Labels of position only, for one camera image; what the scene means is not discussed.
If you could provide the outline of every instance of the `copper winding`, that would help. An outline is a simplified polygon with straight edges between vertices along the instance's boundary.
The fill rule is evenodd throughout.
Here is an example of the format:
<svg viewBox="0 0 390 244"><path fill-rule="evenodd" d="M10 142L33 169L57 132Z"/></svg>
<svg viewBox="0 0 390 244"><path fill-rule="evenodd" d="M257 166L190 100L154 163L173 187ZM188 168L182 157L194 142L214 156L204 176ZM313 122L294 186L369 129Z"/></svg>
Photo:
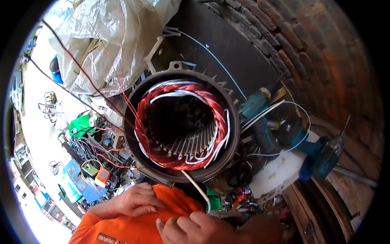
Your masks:
<svg viewBox="0 0 390 244"><path fill-rule="evenodd" d="M209 105L214 115L214 119L218 125L218 134L216 136L213 147L209 149L209 156L203 160L198 160L195 157L192 157L187 161L195 164L186 163L186 157L175 154L171 155L166 150L162 150L157 142L151 140L146 135L145 128L143 126L143 124L147 122L146 113L150 109L151 100L161 94L174 91L190 91L201 96L203 100ZM155 163L175 170L195 170L207 166L210 160L213 159L212 155L216 151L218 145L221 143L221 141L223 141L223 139L225 139L228 132L227 115L225 110L222 108L219 98L211 94L206 87L200 84L194 84L194 82L189 82L189 84L161 85L157 87L153 91L144 95L144 97L141 99L138 104L137 114L139 115L140 119L135 120L135 134L140 143L140 146L142 146L144 149L144 153L146 153L146 155ZM204 150L203 152L198 153L198 155L198 158L205 157L207 155L207 151Z"/></svg>

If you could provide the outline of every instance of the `printed logo on shirt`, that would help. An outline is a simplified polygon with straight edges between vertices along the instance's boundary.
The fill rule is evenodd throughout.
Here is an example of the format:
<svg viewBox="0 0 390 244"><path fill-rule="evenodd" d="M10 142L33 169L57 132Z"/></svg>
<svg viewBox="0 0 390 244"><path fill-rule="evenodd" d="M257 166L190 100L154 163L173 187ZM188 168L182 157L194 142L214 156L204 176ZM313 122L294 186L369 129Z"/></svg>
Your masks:
<svg viewBox="0 0 390 244"><path fill-rule="evenodd" d="M96 239L99 241L102 241L104 243L109 243L109 244L114 244L116 241L116 238L105 235L103 233L99 233Z"/></svg>

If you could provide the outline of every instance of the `red copper wire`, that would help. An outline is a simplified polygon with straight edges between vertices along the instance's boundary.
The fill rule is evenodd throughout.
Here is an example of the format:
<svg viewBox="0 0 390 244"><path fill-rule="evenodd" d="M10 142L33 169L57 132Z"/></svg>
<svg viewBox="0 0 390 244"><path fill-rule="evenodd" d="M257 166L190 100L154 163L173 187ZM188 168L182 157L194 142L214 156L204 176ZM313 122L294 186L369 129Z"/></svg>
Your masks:
<svg viewBox="0 0 390 244"><path fill-rule="evenodd" d="M185 91L191 91L193 93L198 94L204 100L206 100L207 104L210 106L214 118L217 120L218 123L218 136L215 141L215 145L212 149L212 152L210 153L209 157L204 159L203 162L197 163L197 164L188 164L186 163L186 157L183 157L179 159L177 155L167 155L167 152L165 150L161 150L157 143L150 140L146 133L145 129L143 127L143 123L146 122L146 112L149 109L150 101L157 97L158 95L161 95L163 93L168 93L173 90L185 90ZM135 121L135 133L137 134L137 137L139 139L140 144L144 147L147 155L149 155L150 159L153 161L159 163L160 165L164 167L169 167L175 170L195 170L201 167L206 166L209 161L211 160L211 156L213 155L214 151L216 150L219 143L225 138L227 133L227 124L226 124L226 114L224 109L221 106L220 100L212 95L209 90L202 86L202 85L162 85L155 90L149 92L146 94L141 101L138 104L137 108L137 114L139 115L140 120ZM205 157L207 154L206 151L203 151L200 157ZM196 162L197 159L192 158L190 162Z"/></svg>

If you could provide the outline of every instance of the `brick wall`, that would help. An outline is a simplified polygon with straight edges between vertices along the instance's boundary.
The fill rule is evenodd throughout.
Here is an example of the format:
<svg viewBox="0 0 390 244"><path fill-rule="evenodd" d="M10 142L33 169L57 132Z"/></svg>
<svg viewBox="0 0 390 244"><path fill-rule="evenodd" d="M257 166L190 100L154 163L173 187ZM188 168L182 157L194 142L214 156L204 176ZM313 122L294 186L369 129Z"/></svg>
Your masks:
<svg viewBox="0 0 390 244"><path fill-rule="evenodd" d="M305 109L382 158L383 108L374 69L348 17L332 0L206 3L263 54Z"/></svg>

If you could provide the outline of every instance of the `blue power tool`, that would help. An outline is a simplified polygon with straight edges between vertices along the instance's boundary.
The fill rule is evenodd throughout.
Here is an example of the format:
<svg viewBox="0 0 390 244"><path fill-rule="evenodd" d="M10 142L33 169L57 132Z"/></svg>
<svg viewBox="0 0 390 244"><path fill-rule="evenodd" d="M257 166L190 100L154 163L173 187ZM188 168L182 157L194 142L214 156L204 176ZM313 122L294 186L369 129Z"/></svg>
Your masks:
<svg viewBox="0 0 390 244"><path fill-rule="evenodd" d="M271 93L275 92L276 86L272 88L262 87L255 91L254 94L250 95L248 100L240 105L238 114L240 117L241 127L247 124L251 119L256 117L260 112L268 108L268 102L271 98ZM259 147L261 148L262 154L277 154L280 150L276 143L276 138L272 134L271 130L267 126L266 117L262 117L256 121L251 127L255 132L255 137ZM269 156L268 160L274 160L276 156Z"/></svg>
<svg viewBox="0 0 390 244"><path fill-rule="evenodd" d="M299 178L310 179L313 175L323 180L329 172L336 166L340 159L345 130L349 118L344 126L344 130L329 140L326 136L320 137L316 142L303 140L296 149L307 154L303 165L299 171ZM278 131L280 143L286 147L296 146L307 134L307 130L302 126L302 119L297 116L289 117Z"/></svg>

